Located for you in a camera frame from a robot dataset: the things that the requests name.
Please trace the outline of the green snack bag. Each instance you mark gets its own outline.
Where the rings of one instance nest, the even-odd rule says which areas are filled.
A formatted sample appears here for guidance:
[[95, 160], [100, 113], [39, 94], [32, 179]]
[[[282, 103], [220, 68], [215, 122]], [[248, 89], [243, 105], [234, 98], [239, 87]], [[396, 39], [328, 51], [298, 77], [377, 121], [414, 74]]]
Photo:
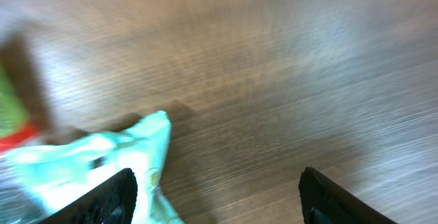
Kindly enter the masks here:
[[38, 130], [1, 66], [1, 152], [38, 137]]

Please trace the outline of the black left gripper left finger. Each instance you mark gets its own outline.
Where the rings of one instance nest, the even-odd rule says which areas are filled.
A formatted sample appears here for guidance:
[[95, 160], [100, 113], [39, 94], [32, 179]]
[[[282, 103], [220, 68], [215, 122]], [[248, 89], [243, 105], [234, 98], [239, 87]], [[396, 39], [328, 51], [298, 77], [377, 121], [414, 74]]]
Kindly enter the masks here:
[[137, 196], [134, 172], [125, 168], [38, 224], [130, 224]]

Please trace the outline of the light teal tissue packet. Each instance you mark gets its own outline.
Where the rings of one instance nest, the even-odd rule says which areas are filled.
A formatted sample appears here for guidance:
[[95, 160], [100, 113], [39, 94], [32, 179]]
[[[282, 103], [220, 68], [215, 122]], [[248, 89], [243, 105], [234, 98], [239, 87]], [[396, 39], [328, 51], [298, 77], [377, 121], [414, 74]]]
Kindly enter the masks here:
[[159, 186], [170, 131], [168, 115], [157, 111], [119, 132], [7, 151], [1, 156], [1, 222], [39, 223], [130, 168], [138, 184], [131, 223], [180, 223]]

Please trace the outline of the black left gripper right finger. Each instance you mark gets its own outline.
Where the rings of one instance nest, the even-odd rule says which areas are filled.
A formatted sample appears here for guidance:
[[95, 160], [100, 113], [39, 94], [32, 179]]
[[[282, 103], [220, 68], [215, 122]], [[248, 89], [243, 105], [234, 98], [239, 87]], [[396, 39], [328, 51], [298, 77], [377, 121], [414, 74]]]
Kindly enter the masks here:
[[305, 224], [396, 224], [313, 167], [298, 184]]

